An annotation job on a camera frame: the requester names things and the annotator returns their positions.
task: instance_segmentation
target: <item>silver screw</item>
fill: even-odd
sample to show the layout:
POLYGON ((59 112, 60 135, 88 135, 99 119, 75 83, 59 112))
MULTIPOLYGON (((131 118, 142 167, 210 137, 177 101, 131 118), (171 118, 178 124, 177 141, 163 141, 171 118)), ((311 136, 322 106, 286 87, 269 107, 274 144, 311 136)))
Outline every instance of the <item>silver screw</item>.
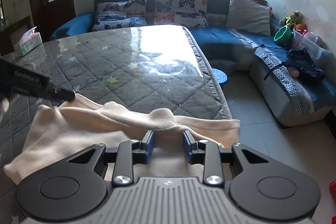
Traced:
POLYGON ((205 181, 211 185, 217 185, 222 183, 222 178, 216 175, 208 176, 205 178, 205 181))
POLYGON ((114 178, 114 182, 117 184, 127 184, 131 181, 131 178, 128 176, 120 175, 114 178))

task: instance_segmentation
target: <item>beige towel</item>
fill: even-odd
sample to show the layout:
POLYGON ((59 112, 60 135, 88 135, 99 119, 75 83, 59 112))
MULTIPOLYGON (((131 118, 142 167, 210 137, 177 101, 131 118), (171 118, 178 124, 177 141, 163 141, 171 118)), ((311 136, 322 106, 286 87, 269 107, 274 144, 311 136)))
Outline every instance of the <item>beige towel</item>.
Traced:
MULTIPOLYGON (((182 132, 190 130, 196 140, 215 140, 231 147, 239 140, 240 121, 202 120, 174 116, 169 109, 150 114, 131 112, 109 102, 96 104, 80 94, 60 107, 40 105, 26 138, 22 153, 4 167, 16 184, 48 165, 64 159, 95 143, 118 147, 126 140, 141 140, 147 130, 154 130, 152 158, 147 165, 135 165, 139 176, 202 177, 202 165, 188 165, 182 146, 182 132)), ((105 179, 111 180, 112 166, 105 179)))

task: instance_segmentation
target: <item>ribbed gray surface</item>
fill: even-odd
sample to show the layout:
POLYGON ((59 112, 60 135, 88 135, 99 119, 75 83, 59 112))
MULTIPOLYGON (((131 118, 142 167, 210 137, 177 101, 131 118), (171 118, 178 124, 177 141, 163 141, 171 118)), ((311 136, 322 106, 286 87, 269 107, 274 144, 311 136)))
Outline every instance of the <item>ribbed gray surface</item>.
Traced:
MULTIPOLYGON (((27 219, 22 224, 39 224, 27 219)), ((140 178, 118 188, 98 211, 68 224, 262 224, 241 213, 223 190, 197 178, 140 178)), ((313 224, 309 219, 296 222, 313 224)))

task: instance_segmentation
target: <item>tissue box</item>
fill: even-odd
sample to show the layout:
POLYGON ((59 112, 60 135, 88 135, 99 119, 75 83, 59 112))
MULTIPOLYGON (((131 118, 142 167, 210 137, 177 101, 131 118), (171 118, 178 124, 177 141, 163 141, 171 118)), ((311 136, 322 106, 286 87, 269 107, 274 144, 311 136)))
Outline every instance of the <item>tissue box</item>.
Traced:
POLYGON ((19 42, 14 45, 14 50, 18 56, 24 56, 32 49, 36 48, 39 44, 42 44, 42 39, 40 33, 37 32, 31 34, 24 42, 19 42))

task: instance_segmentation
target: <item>round blue stool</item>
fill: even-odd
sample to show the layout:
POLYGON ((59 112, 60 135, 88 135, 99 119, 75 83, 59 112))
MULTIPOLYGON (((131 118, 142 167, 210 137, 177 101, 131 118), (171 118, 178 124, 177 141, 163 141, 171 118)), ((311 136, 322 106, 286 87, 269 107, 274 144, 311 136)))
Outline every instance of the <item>round blue stool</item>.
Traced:
POLYGON ((218 69, 212 69, 212 71, 215 74, 220 87, 223 88, 227 82, 227 75, 218 69))

